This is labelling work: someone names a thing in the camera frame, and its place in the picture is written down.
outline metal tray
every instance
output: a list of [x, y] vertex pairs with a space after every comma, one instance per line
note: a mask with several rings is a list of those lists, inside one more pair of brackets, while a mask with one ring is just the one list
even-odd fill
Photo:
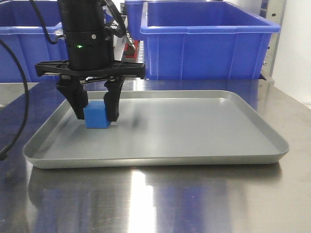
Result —
[[[102, 100], [104, 92], [89, 92]], [[65, 101], [33, 135], [24, 155], [39, 168], [271, 164], [288, 143], [228, 91], [123, 91], [120, 117], [86, 129]]]

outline table surface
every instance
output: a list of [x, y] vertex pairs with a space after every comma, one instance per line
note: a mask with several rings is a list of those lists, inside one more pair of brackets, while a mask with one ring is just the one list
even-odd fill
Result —
[[[123, 89], [236, 92], [290, 151], [272, 165], [38, 169], [23, 145], [64, 100], [53, 82], [42, 82], [30, 90], [24, 132], [0, 162], [1, 233], [311, 232], [310, 109], [263, 80], [141, 80]], [[22, 96], [0, 111], [1, 148], [18, 130], [23, 105]]]

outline blue plastic bin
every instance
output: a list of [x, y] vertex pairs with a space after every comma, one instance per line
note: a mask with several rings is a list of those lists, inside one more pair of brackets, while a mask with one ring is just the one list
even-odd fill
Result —
[[124, 1], [127, 11], [128, 30], [135, 40], [143, 40], [143, 35], [140, 33], [140, 23], [141, 23], [142, 7], [145, 1], [148, 0]]
[[258, 79], [280, 26], [223, 1], [143, 5], [146, 78]]
[[[49, 35], [55, 39], [55, 31], [61, 29], [56, 1], [36, 1], [45, 20]], [[65, 60], [65, 42], [49, 44], [39, 26], [39, 20], [28, 0], [10, 0], [0, 3], [0, 39], [15, 53], [29, 82], [54, 79], [54, 76], [37, 77], [34, 65], [41, 61]], [[19, 71], [10, 55], [0, 47], [0, 83], [21, 82]]]

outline robotic arm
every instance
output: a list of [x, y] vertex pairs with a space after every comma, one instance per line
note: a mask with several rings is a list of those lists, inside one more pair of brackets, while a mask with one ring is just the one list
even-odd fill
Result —
[[[37, 75], [59, 75], [57, 89], [66, 97], [78, 119], [84, 119], [83, 108], [88, 104], [82, 84], [107, 80], [104, 96], [107, 118], [117, 121], [119, 100], [124, 77], [145, 76], [144, 64], [114, 60], [113, 35], [123, 37], [126, 28], [111, 0], [57, 0], [62, 19], [68, 60], [40, 62]], [[107, 5], [118, 23], [104, 24], [103, 6]]]

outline blue foam block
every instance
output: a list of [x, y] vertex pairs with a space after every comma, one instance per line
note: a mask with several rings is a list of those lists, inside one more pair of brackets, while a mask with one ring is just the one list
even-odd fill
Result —
[[83, 109], [87, 128], [106, 129], [110, 125], [107, 119], [104, 101], [90, 101]]

